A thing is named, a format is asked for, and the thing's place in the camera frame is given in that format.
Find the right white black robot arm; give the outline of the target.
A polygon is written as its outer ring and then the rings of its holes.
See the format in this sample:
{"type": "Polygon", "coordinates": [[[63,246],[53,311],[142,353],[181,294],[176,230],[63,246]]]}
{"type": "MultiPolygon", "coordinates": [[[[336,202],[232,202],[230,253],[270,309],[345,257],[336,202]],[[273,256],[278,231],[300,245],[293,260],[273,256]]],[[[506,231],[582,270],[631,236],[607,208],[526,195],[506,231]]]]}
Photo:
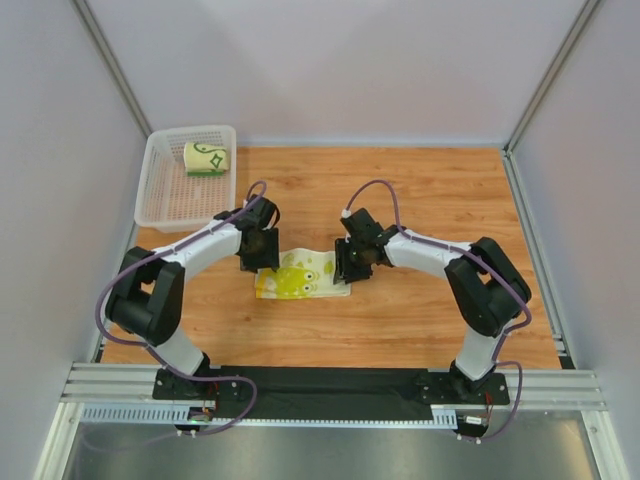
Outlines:
{"type": "Polygon", "coordinates": [[[345,210],[346,236],[335,241],[336,284],[367,280],[375,265],[408,268],[446,280],[467,324],[463,345],[447,374],[450,388],[468,399],[495,371],[508,328],[525,312],[531,290],[500,245],[444,241],[397,225],[383,228],[361,208],[345,210]]]}

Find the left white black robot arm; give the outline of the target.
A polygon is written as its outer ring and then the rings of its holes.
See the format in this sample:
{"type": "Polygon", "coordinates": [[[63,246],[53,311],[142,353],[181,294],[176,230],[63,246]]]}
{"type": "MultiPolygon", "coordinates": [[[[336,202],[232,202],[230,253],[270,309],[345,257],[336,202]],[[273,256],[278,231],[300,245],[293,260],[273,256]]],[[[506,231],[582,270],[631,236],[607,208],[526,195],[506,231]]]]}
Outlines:
{"type": "Polygon", "coordinates": [[[97,314],[138,339],[105,336],[145,348],[177,377],[206,382],[211,374],[209,358],[181,327],[185,287],[227,257],[238,257],[242,271],[277,270],[279,219],[275,203],[253,195],[244,207],[217,214],[178,242],[156,250],[130,249],[118,275],[101,294],[97,314]]]}

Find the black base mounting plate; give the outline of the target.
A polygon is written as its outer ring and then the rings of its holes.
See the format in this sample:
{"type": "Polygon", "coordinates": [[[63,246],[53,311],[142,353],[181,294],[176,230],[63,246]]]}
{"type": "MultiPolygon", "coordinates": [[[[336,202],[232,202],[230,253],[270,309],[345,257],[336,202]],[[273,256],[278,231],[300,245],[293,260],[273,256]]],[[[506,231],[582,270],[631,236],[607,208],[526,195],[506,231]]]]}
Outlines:
{"type": "Polygon", "coordinates": [[[468,399],[454,394],[447,374],[448,371],[407,368],[222,366],[212,369],[210,376],[224,376],[225,382],[191,382],[160,369],[152,398],[193,401],[198,405],[214,401],[215,414],[238,416],[252,396],[251,386],[240,380],[245,377],[257,386],[253,408],[269,413],[386,412],[399,416],[416,413],[422,405],[432,408],[510,403],[502,374],[492,373],[486,384],[468,399]]]}

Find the white yellow patterned towel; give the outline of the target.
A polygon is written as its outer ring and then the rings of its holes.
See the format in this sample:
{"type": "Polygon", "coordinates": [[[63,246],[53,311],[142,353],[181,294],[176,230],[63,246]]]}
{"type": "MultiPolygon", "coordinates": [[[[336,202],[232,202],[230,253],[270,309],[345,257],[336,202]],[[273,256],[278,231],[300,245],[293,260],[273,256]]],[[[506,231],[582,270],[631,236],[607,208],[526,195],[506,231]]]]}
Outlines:
{"type": "Polygon", "coordinates": [[[269,300],[301,300],[347,297],[351,286],[334,282],[334,251],[295,248],[279,254],[279,267],[260,269],[255,276],[255,297],[269,300]]]}

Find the green patterned towel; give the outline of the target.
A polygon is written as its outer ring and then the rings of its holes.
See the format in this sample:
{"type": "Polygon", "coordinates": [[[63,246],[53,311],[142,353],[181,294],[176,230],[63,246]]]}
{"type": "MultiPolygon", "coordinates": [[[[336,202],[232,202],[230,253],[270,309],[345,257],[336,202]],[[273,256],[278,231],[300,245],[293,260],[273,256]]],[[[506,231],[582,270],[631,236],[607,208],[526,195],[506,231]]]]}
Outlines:
{"type": "Polygon", "coordinates": [[[231,166],[228,151],[221,147],[200,142],[184,145],[183,163],[188,176],[221,176],[231,166]]]}

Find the white perforated plastic basket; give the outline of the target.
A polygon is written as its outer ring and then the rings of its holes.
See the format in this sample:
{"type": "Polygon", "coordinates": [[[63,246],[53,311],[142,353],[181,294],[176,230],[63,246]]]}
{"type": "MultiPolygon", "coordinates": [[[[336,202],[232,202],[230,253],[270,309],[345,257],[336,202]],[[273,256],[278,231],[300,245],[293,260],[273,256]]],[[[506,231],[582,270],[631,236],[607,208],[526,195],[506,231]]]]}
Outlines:
{"type": "Polygon", "coordinates": [[[196,231],[235,205],[236,131],[228,125],[159,130],[146,143],[134,220],[163,233],[196,231]],[[185,170],[188,143],[212,145],[227,154],[229,169],[216,176],[192,176],[185,170]]]}

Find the aluminium frame rail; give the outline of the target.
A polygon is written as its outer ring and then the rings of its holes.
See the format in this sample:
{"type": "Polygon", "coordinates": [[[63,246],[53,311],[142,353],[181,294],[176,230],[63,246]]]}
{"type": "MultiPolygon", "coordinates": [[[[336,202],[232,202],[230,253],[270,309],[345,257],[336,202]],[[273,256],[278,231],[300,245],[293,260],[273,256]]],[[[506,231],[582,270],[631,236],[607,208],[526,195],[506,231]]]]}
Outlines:
{"type": "MultiPolygon", "coordinates": [[[[78,363],[71,366],[61,403],[142,403],[152,401],[157,365],[78,363]]],[[[513,368],[502,369],[509,392],[522,387],[524,411],[605,411],[606,401],[590,370],[525,369],[518,381],[513,368]]]]}

